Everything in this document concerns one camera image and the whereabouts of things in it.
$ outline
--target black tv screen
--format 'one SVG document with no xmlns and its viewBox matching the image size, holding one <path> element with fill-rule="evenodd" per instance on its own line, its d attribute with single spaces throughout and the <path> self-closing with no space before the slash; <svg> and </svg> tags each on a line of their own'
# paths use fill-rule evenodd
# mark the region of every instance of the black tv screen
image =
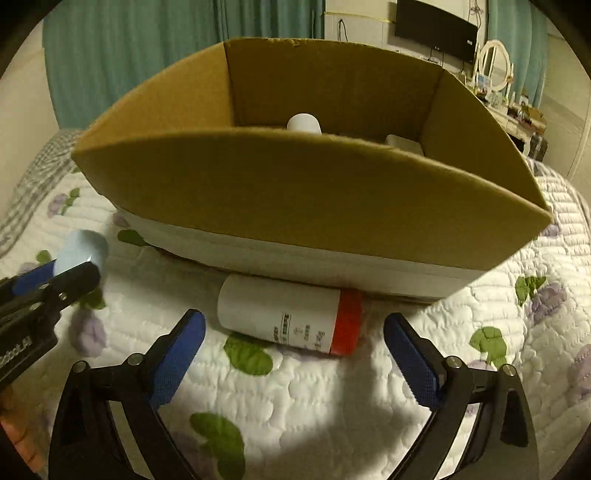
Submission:
<svg viewBox="0 0 591 480">
<path fill-rule="evenodd" d="M 395 33 L 468 63 L 474 61 L 476 25 L 424 2 L 398 0 Z"/>
</svg>

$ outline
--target quilted bedspread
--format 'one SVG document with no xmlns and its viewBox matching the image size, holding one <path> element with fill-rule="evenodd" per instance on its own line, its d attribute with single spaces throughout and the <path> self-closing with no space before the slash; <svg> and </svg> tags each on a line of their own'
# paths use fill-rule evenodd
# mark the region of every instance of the quilted bedspread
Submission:
<svg viewBox="0 0 591 480">
<path fill-rule="evenodd" d="M 532 168 L 554 223 L 503 264 L 431 306 L 367 300 L 359 347 L 348 358 L 224 331 L 216 301 L 227 273 L 147 245 L 74 169 L 0 259 L 0 278 L 29 270 L 54 258 L 74 229 L 100 232 L 111 249 L 102 289 L 63 312 L 59 344 L 15 383 L 40 444 L 47 447 L 74 362 L 121 363 L 197 308 L 207 318 L 205 341 L 160 413 L 199 474 L 223 480 L 386 478 L 429 415 L 382 338 L 384 318 L 401 311 L 443 355 L 479 368 L 516 367 L 537 432 L 541 477 L 551 478 L 591 422 L 591 247 L 585 202 L 549 168 Z M 475 411 L 466 412 L 440 476 L 459 461 Z M 131 460 L 150 477 L 139 459 Z"/>
</svg>

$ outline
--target teal curtain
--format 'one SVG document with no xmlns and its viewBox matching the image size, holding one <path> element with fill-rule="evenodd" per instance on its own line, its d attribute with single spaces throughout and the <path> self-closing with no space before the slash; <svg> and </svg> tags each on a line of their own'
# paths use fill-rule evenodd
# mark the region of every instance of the teal curtain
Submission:
<svg viewBox="0 0 591 480">
<path fill-rule="evenodd" d="M 324 0 L 63 0 L 45 19 L 61 128 L 87 128 L 136 85 L 239 36 L 323 38 Z"/>
<path fill-rule="evenodd" d="M 546 17 L 528 0 L 489 0 L 488 38 L 501 40 L 515 76 L 511 91 L 517 99 L 525 88 L 534 106 L 540 104 L 548 64 Z"/>
</svg>

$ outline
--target metal pin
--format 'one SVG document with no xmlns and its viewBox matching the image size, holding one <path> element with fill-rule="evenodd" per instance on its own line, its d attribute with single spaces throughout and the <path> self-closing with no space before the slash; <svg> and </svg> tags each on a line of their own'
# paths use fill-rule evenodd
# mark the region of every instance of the metal pin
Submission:
<svg viewBox="0 0 591 480">
<path fill-rule="evenodd" d="M 144 361 L 144 356 L 141 353 L 132 353 L 127 358 L 127 363 L 129 363 L 130 365 L 139 365 L 143 361 Z"/>
<path fill-rule="evenodd" d="M 74 365 L 72 365 L 72 371 L 75 374 L 79 374 L 86 370 L 86 367 L 88 367 L 88 364 L 84 360 L 80 360 L 79 362 L 76 362 Z"/>
<path fill-rule="evenodd" d="M 514 377 L 517 375 L 517 370 L 515 370 L 515 367 L 513 365 L 505 364 L 501 368 L 505 375 L 509 375 L 510 377 Z"/>
<path fill-rule="evenodd" d="M 448 356 L 445 361 L 452 368 L 460 368 L 462 366 L 462 361 L 456 356 Z"/>
</svg>

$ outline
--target blue pad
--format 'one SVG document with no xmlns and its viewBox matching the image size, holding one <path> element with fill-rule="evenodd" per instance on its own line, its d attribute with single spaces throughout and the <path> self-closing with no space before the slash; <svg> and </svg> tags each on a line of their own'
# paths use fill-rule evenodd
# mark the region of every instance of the blue pad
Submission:
<svg viewBox="0 0 591 480">
<path fill-rule="evenodd" d="M 439 406 L 437 392 L 439 381 L 413 341 L 400 326 L 406 319 L 399 313 L 392 313 L 384 321 L 384 341 L 396 361 L 404 379 L 419 405 L 430 409 Z"/>
<path fill-rule="evenodd" d="M 195 312 L 178 334 L 154 372 L 150 405 L 156 410 L 170 403 L 205 338 L 205 317 Z"/>
<path fill-rule="evenodd" d="M 12 294 L 19 297 L 49 282 L 53 278 L 53 265 L 55 262 L 55 260 L 52 260 L 30 272 L 19 275 L 12 286 Z"/>
</svg>

